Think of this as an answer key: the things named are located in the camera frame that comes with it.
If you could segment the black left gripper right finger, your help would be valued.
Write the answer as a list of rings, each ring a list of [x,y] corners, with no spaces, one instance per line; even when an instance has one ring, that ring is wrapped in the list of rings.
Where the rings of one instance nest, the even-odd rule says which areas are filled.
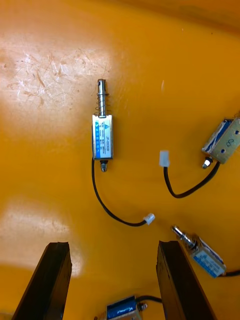
[[[159,242],[156,273],[166,320],[217,318],[178,241]]]

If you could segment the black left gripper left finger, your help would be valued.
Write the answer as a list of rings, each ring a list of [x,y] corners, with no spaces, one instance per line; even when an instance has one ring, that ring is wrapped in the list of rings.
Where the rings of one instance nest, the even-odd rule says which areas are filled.
[[[72,262],[69,243],[49,243],[12,319],[62,320],[71,274]]]

